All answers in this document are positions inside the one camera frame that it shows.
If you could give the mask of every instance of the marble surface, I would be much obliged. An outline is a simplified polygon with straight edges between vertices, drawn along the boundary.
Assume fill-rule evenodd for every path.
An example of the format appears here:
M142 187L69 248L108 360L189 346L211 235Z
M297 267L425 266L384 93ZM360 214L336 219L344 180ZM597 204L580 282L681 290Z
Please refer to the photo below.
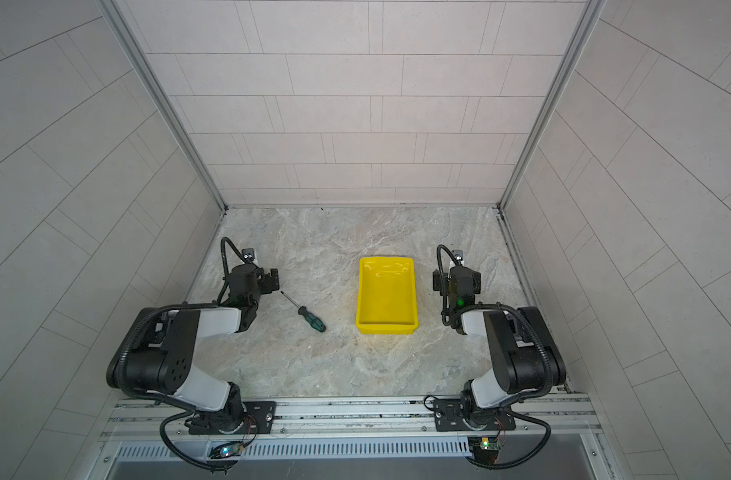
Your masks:
M478 301L525 302L489 207L233 209L217 242L221 236L254 248L260 266L279 269L281 289L328 327L313 330L274 292L262 296L248 331L201 340L196 364L237 383L244 396L456 394L485 373L485 339L441 323L441 298L432 291L437 244L463 250L465 264L482 273ZM414 259L419 326L412 335L362 335L354 325L358 262L379 255ZM214 300L221 279L217 243L189 301Z

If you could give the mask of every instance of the yellow plastic bin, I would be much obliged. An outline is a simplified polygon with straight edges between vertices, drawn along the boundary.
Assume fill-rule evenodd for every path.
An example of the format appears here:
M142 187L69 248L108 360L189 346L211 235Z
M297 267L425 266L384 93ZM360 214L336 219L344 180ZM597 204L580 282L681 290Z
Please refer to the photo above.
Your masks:
M413 259L404 256L360 258L358 315L360 333L410 335L418 327Z

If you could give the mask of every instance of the metal corner post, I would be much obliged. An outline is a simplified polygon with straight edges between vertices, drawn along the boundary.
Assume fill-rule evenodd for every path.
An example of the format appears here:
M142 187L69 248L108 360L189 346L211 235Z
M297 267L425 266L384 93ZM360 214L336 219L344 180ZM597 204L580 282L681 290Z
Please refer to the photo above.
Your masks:
M555 73L552 85L550 85L550 89L547 91L547 96L544 98L544 103L541 105L541 110L539 110L539 114L536 116L536 121L533 123L531 132L528 133L528 139L525 142L520 158L514 166L509 182L507 182L505 194L501 197L501 202L499 202L499 209L502 214L505 214L505 209L512 199L512 194L517 186L517 182L520 181L520 178L523 176L528 160L533 156L533 151L536 149L536 145L543 134L544 128L547 126L547 121L557 106L557 101L560 100L560 96L568 83L568 79L571 77L573 68L576 66L576 63L581 56L584 44L587 43L587 39L590 37L592 28L595 26L597 18L600 16L601 7L605 1L606 0L587 0L586 5L584 6L581 16L579 17L579 22L576 25L576 29L573 31L573 35L571 36L571 41L568 42L568 47L563 55L560 67L557 69L557 73Z
M168 128L170 128L173 137L181 147L182 152L187 157L192 166L195 168L197 175L205 183L210 191L211 196L216 201L218 208L223 212L226 210L226 202L218 191L218 188L213 183L213 179L208 174L208 170L205 164L202 162L195 146L192 144L192 140L187 135L181 120L178 119L176 111L173 109L167 95L162 91L157 77L155 76L152 68L146 60L146 56L141 51L139 44L133 37L133 34L126 23L126 19L122 16L120 9L115 4L114 0L96 0L99 5L101 13L106 19L106 23L110 25L110 29L114 33L117 41L120 43L122 50L130 60L133 69L139 74L142 84L149 92L149 96L157 105L157 109L165 120Z

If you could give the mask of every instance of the workstation enclosure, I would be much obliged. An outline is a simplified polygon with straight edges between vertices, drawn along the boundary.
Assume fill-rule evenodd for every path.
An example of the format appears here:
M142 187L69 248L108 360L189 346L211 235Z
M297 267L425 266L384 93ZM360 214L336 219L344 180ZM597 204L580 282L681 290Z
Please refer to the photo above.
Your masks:
M142 308L214 300L223 235L329 327L273 293L199 350L278 401L236 473L490 475L416 406L490 368L437 319L447 242L567 365L505 478L731 478L730 0L0 0L0 478L199 473L105 372ZM354 328L373 255L417 262L411 336Z

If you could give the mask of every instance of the tiled wall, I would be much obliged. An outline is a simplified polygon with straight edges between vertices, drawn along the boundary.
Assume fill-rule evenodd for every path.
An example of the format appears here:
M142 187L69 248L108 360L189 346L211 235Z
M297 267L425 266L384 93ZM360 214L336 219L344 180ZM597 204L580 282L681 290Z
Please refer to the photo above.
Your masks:
M491 204L581 2L118 0L227 204Z
M0 0L0 479L95 442L111 355L218 216L92 0Z
M731 479L731 0L609 0L506 217L627 477Z

